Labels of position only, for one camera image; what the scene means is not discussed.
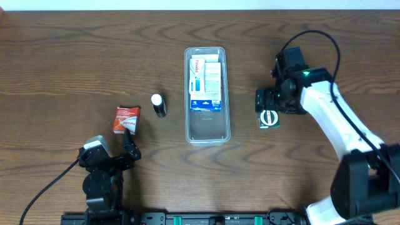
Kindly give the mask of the green square box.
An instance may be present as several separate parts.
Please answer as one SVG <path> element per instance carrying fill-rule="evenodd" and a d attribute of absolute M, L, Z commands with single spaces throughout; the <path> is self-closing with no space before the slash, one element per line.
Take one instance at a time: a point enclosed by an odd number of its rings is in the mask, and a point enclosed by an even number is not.
<path fill-rule="evenodd" d="M 272 110 L 263 110 L 258 113 L 260 129 L 279 128 L 279 114 Z"/>

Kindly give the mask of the red Panadol box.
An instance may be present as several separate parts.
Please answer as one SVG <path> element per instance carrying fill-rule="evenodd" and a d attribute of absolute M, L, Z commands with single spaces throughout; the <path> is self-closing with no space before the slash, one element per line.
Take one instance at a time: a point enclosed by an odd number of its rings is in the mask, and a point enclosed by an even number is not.
<path fill-rule="evenodd" d="M 128 129 L 132 135 L 136 135 L 140 113 L 140 107 L 117 107 L 113 133 L 123 134 Z"/>

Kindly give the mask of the black bottle white cap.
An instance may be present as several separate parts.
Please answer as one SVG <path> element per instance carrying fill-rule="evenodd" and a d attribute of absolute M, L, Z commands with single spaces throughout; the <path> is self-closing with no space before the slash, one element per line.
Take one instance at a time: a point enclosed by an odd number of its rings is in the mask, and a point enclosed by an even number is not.
<path fill-rule="evenodd" d="M 151 96 L 151 102 L 157 116 L 159 118 L 165 117 L 167 114 L 167 109 L 164 98 L 160 94 L 153 94 Z"/>

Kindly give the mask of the blue tall box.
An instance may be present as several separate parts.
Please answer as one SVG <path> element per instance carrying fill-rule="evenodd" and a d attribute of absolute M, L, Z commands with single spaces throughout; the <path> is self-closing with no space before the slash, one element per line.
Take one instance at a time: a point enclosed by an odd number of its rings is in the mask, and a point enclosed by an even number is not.
<path fill-rule="evenodd" d="M 205 93 L 190 93 L 191 111 L 221 111 L 221 63 L 206 62 L 204 74 Z"/>

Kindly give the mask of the white Panadol box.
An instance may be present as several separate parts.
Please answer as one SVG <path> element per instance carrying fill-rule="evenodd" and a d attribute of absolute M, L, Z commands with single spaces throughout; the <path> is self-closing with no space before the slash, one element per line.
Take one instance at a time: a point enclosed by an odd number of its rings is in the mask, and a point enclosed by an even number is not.
<path fill-rule="evenodd" d="M 189 60 L 189 92 L 191 94 L 204 94 L 205 59 L 195 58 Z"/>

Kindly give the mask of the clear plastic container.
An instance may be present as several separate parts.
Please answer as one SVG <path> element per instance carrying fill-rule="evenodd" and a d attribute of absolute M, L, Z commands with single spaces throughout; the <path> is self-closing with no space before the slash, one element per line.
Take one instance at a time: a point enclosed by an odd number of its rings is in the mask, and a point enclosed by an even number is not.
<path fill-rule="evenodd" d="M 189 60 L 204 58 L 221 63 L 221 111 L 191 111 Z M 193 146 L 221 146 L 231 138 L 226 52 L 222 47 L 190 47 L 184 52 L 184 105 L 186 140 Z"/>

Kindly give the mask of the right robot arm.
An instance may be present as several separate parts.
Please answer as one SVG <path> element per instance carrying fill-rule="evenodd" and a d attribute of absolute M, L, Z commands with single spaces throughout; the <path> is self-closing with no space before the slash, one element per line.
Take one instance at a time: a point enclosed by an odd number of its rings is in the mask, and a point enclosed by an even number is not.
<path fill-rule="evenodd" d="M 399 208 L 399 145 L 387 145 L 355 115 L 323 67 L 272 72 L 276 87 L 256 90 L 255 111 L 267 126 L 278 113 L 310 114 L 332 144 L 339 167 L 330 195 L 292 218 L 294 224 L 371 224 Z"/>

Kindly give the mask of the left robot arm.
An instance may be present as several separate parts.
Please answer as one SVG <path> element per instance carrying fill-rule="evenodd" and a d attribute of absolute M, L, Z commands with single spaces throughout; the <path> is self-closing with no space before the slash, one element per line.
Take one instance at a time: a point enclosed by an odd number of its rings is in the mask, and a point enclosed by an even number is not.
<path fill-rule="evenodd" d="M 122 140 L 125 152 L 111 157 L 108 143 L 102 135 L 88 139 L 79 149 L 79 166 L 89 174 L 82 189 L 86 195 L 88 209 L 84 213 L 84 224 L 140 224 L 140 217 L 123 206 L 123 172 L 134 167 L 141 159 L 141 152 L 125 129 Z"/>

